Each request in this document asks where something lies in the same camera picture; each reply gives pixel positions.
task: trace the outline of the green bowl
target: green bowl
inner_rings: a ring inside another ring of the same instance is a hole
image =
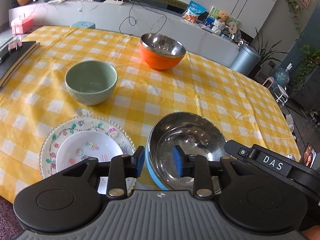
[[[65,76],[70,95],[78,102],[94,106],[105,101],[118,80],[113,66],[101,61],[84,61],[70,68]]]

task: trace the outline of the table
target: table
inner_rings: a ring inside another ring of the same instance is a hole
[[[141,61],[138,37],[101,30],[44,26],[25,41],[41,45],[0,90],[0,195],[10,202],[41,179],[39,152],[50,130],[88,112],[123,127],[136,147],[146,145],[161,117],[188,111],[210,120],[227,140],[300,159],[270,92],[211,60],[187,52],[175,68],[158,72]],[[74,64],[92,59],[111,63],[119,79],[107,101],[85,106],[69,95],[64,76]],[[155,188],[147,168],[137,187]]]

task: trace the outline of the decorative plate with beaded edge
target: decorative plate with beaded edge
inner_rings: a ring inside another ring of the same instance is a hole
[[[60,145],[71,135],[80,131],[89,130],[98,131],[110,136],[120,146],[124,154],[134,154],[134,144],[120,126],[100,116],[77,116],[69,121],[58,124],[44,140],[39,156],[39,170],[42,179],[57,173],[55,163]],[[137,179],[127,178],[125,180],[129,194]],[[106,184],[107,181],[108,177],[101,177],[100,179],[100,183],[102,184]]]

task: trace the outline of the pink storage case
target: pink storage case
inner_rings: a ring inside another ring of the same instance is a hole
[[[24,34],[27,31],[30,31],[33,27],[33,18],[32,16],[19,16],[12,20],[11,28],[13,34]]]

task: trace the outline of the gray trash can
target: gray trash can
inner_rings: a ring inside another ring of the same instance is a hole
[[[229,68],[247,76],[260,58],[261,56],[254,49],[248,45],[241,45],[238,55]]]

